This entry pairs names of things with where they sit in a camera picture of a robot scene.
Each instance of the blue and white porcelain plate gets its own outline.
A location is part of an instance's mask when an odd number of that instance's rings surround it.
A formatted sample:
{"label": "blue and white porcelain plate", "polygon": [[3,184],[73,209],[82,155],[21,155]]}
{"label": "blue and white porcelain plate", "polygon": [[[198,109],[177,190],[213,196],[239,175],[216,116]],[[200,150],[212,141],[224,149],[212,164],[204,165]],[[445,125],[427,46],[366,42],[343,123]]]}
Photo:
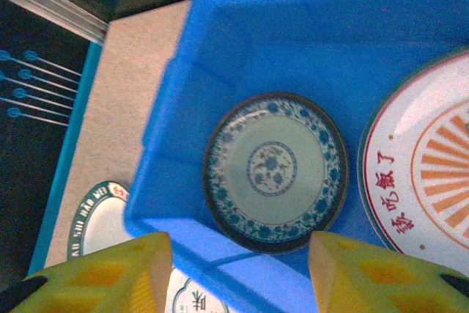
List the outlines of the blue and white porcelain plate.
{"label": "blue and white porcelain plate", "polygon": [[224,233],[281,254],[327,229],[349,178],[344,140],[310,100],[289,93],[248,99],[220,122],[204,158],[207,202]]}

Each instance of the blue plastic bin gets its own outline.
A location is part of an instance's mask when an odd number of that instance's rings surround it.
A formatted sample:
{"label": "blue plastic bin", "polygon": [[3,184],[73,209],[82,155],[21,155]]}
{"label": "blue plastic bin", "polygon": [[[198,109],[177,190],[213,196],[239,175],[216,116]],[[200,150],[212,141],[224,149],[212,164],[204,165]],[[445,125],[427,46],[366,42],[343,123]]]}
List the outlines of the blue plastic bin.
{"label": "blue plastic bin", "polygon": [[169,231],[175,265],[240,312],[315,312],[307,249],[269,256],[224,237],[202,190],[211,132],[263,92],[304,95],[341,130],[350,189],[331,231],[382,246],[358,192],[361,133],[381,100],[468,44],[469,0],[193,0],[143,137],[125,223]]}

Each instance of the floral pattern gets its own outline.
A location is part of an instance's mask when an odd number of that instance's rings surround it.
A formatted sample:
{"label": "floral pattern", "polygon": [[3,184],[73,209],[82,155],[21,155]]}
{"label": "floral pattern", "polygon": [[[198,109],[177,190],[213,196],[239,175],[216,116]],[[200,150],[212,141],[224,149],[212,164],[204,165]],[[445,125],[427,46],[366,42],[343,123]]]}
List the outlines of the floral pattern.
{"label": "floral pattern", "polygon": [[297,174],[296,158],[288,146],[269,141],[258,146],[246,167],[249,183],[263,196],[280,196],[293,185]]}
{"label": "floral pattern", "polygon": [[[246,125],[253,124],[268,115],[296,119],[309,128],[319,142],[325,160],[322,192],[316,202],[302,216],[282,225],[263,224],[240,212],[233,199],[230,198],[225,177],[226,162],[232,142],[243,132]],[[295,156],[293,153],[289,154],[288,147],[284,145],[282,150],[279,148],[280,156],[267,151],[269,147],[278,147],[275,143],[280,142],[270,141],[257,147],[247,166],[251,186],[258,192],[259,190],[265,192],[267,196],[275,196],[276,192],[285,192],[287,185],[295,180],[294,167],[288,169],[289,172],[285,169],[285,173],[282,169],[286,165],[288,166],[287,161],[293,164]],[[261,152],[264,153],[262,165],[255,169],[255,166],[258,165],[256,161],[261,159]],[[210,193],[213,195],[218,212],[245,236],[264,243],[285,242],[310,232],[328,214],[336,197],[343,196],[337,194],[339,185],[343,182],[340,167],[337,141],[314,111],[301,103],[288,99],[258,100],[240,109],[232,116],[215,138],[208,160]]]}

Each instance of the orange sunburst pattern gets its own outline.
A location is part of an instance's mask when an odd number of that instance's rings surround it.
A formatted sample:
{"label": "orange sunburst pattern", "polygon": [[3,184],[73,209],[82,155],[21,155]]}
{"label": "orange sunburst pattern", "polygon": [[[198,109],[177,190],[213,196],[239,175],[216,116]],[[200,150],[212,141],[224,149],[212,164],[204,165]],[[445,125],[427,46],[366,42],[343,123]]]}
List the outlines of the orange sunburst pattern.
{"label": "orange sunburst pattern", "polygon": [[412,163],[414,190],[426,214],[449,237],[469,246],[468,101],[432,121]]}

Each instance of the beige surface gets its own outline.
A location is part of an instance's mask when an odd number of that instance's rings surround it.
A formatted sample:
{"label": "beige surface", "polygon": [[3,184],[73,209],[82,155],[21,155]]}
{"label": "beige surface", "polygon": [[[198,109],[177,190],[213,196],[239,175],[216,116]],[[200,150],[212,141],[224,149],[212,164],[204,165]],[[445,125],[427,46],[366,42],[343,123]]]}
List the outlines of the beige surface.
{"label": "beige surface", "polygon": [[104,180],[132,183],[149,110],[189,6],[183,1],[111,23],[46,267],[67,259],[70,225],[91,187]]}

